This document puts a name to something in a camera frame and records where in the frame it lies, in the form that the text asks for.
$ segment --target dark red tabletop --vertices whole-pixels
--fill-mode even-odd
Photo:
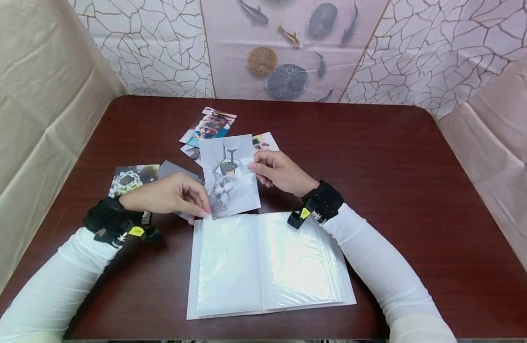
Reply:
[[[316,179],[337,188],[414,267],[455,336],[527,337],[527,274],[431,116],[412,106],[120,97],[90,138],[0,297],[22,285],[107,195],[115,167],[169,160],[205,106],[238,115],[228,135],[271,131]],[[257,212],[299,199],[261,188]],[[374,297],[350,270],[358,304],[186,321],[192,228],[158,219],[155,246],[129,239],[73,319],[70,339],[370,339],[388,337]]]

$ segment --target wrist strap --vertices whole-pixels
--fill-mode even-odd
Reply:
[[[292,212],[288,217],[288,224],[299,229],[305,219],[311,214],[323,225],[327,220],[335,217],[343,205],[343,197],[331,185],[320,180],[320,185],[303,196],[303,207],[299,213]]]
[[[84,226],[94,232],[94,240],[118,248],[129,234],[141,237],[146,242],[160,236],[156,227],[148,227],[151,213],[126,210],[117,198],[107,197],[89,209],[82,220]]]

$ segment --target fish print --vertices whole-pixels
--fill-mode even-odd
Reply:
[[[318,77],[322,78],[322,76],[324,76],[324,72],[326,71],[326,60],[318,52],[315,51],[315,54],[317,54],[318,58],[320,58],[320,65],[318,65]]]
[[[328,94],[326,94],[326,97],[322,98],[322,99],[319,99],[319,100],[315,100],[315,102],[325,102],[328,100],[328,98],[332,95],[333,93],[333,88],[331,90],[329,90]]]
[[[266,15],[262,13],[260,6],[258,6],[257,8],[254,8],[252,6],[248,6],[242,0],[239,0],[239,1],[242,6],[242,9],[246,12],[246,14],[248,14],[248,17],[250,17],[252,21],[256,21],[261,24],[267,24],[269,22],[269,18],[267,18]]]
[[[296,37],[296,33],[294,32],[293,34],[292,33],[289,33],[288,31],[286,31],[283,27],[282,27],[282,23],[278,26],[277,28],[280,32],[282,32],[282,34],[288,38],[288,40],[293,44],[293,46],[295,46],[296,48],[299,48],[300,47],[300,43],[299,43],[299,39],[297,39]]]
[[[341,40],[342,44],[346,44],[347,41],[351,38],[351,36],[353,36],[353,33],[355,32],[355,26],[357,25],[357,22],[358,22],[357,2],[354,1],[354,3],[355,3],[355,17],[353,18],[351,25],[349,25],[349,28],[346,28],[345,30],[343,30],[343,38]]]

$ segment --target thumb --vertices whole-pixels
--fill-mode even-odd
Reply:
[[[204,218],[208,215],[208,213],[203,210],[201,207],[198,207],[194,203],[190,203],[185,201],[184,199],[181,199],[178,203],[178,211],[180,212],[187,212],[195,217],[201,217]]]
[[[257,174],[263,175],[273,181],[273,176],[275,174],[275,170],[273,168],[269,168],[266,165],[263,165],[262,163],[256,163],[256,162],[250,162],[248,165],[248,168],[252,170],[253,172],[256,172]]]

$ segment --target finger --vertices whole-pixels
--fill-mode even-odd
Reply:
[[[198,197],[198,195],[194,191],[190,190],[187,192],[187,194],[191,196],[191,198],[195,202],[195,205],[197,205],[198,207],[201,207],[202,209],[204,208],[202,200]]]
[[[262,184],[265,184],[267,181],[269,181],[269,179],[263,175],[260,175],[260,174],[256,174],[256,178],[262,183]]]
[[[273,154],[275,151],[258,151],[254,155],[254,162],[255,163],[263,163],[267,160],[270,160],[273,158]]]
[[[192,178],[188,178],[185,181],[185,189],[194,199],[200,200],[202,209],[204,209],[207,213],[211,212],[208,194],[206,194],[206,189],[202,184],[199,184]]]
[[[191,216],[195,217],[204,218],[208,215],[208,212],[206,212],[204,209],[198,207],[194,203],[187,202],[184,199],[180,199],[180,201],[178,202],[178,210],[180,210],[181,212],[187,212],[191,214]]]
[[[185,199],[185,201],[187,201],[188,203],[192,203],[193,205],[197,205],[197,203],[195,202],[195,199],[192,198],[192,196],[188,193],[184,194],[183,195],[183,198]]]
[[[256,172],[257,174],[260,174],[260,175],[263,175],[263,176],[267,177],[270,180],[273,179],[273,176],[275,174],[275,170],[274,169],[269,168],[268,166],[266,166],[266,165],[264,165],[262,163],[250,162],[250,164],[248,165],[248,168],[250,170]]]

